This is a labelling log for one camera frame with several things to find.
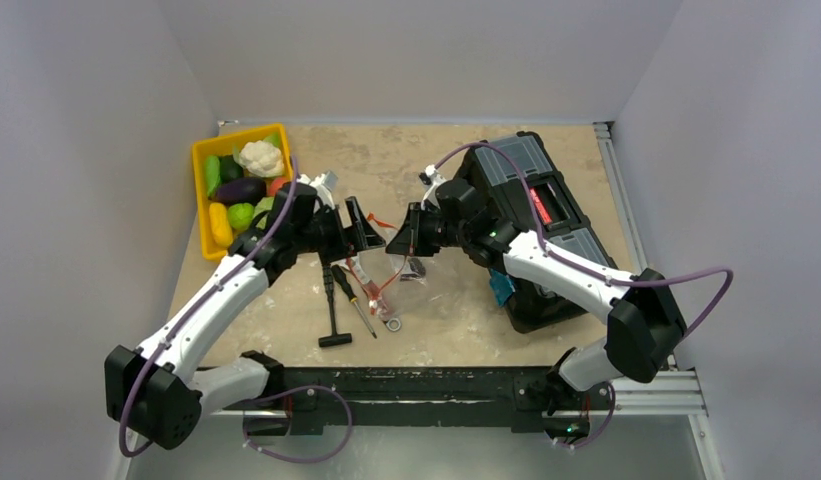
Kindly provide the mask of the small dark red toy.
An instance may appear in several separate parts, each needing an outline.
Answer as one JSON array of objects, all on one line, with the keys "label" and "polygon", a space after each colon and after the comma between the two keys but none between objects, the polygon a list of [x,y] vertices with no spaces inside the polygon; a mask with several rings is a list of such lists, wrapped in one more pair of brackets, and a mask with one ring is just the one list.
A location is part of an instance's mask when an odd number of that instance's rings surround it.
[{"label": "small dark red toy", "polygon": [[410,257],[408,259],[408,267],[410,269],[408,275],[411,278],[421,279],[426,277],[426,268],[420,259]]}]

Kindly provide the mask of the clear zip top bag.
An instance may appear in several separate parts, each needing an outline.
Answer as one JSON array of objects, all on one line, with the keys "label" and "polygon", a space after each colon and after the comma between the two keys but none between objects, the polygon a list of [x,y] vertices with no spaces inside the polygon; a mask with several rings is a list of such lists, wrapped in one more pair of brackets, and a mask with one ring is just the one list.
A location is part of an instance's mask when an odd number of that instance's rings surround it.
[{"label": "clear zip top bag", "polygon": [[[386,301],[396,310],[401,323],[403,316],[413,312],[421,312],[427,309],[430,304],[444,298],[444,293],[440,289],[441,280],[434,275],[431,262],[423,262],[418,258],[426,268],[426,277],[414,279],[408,275],[410,272],[408,259],[410,257],[390,255],[380,249],[362,252],[352,257],[358,257],[364,270],[383,288]],[[339,266],[357,282],[345,268],[345,260],[340,261]],[[362,292],[364,312],[379,320],[370,311],[368,298],[363,289]]]}]

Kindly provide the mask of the bright green cabbage toy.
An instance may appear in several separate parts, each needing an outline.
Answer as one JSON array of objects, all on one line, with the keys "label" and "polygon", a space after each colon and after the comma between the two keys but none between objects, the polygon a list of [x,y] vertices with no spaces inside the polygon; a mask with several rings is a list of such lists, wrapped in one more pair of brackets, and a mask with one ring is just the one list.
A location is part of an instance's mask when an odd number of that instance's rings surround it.
[{"label": "bright green cabbage toy", "polygon": [[234,231],[247,229],[254,215],[255,206],[250,203],[238,203],[227,207],[227,220]]}]

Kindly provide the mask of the red peach toy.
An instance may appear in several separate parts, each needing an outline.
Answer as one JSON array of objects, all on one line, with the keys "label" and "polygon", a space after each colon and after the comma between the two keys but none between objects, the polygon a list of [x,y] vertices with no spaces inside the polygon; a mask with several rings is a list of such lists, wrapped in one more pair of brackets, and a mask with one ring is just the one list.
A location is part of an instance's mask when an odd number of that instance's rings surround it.
[{"label": "red peach toy", "polygon": [[277,192],[290,180],[287,177],[275,177],[266,181],[266,196],[275,197]]}]

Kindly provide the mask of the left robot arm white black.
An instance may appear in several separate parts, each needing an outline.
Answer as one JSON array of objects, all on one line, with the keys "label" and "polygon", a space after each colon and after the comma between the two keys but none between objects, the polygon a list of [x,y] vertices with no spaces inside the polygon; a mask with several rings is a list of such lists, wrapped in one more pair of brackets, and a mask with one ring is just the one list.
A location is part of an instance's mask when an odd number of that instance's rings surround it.
[{"label": "left robot arm white black", "polygon": [[244,353],[209,370],[200,365],[242,311],[267,291],[301,254],[325,266],[385,246],[355,197],[345,200],[344,225],[331,192],[304,181],[284,185],[271,210],[258,214],[229,247],[215,272],[163,327],[139,346],[115,347],[104,362],[106,411],[119,424],[123,455],[133,431],[148,444],[181,445],[208,414],[243,401],[270,409],[283,399],[279,369],[261,353]]}]

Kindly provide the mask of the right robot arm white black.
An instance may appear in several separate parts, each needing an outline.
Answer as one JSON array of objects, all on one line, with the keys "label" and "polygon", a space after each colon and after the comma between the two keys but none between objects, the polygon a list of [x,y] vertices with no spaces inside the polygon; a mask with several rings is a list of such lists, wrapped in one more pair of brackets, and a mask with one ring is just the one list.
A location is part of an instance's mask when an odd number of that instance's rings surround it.
[{"label": "right robot arm white black", "polygon": [[434,187],[434,202],[413,202],[387,253],[432,257],[460,248],[476,265],[551,290],[603,322],[606,334],[564,355],[547,381],[550,399],[570,407],[593,386],[625,377],[649,383],[687,327],[662,275],[602,266],[495,216],[462,179]]}]

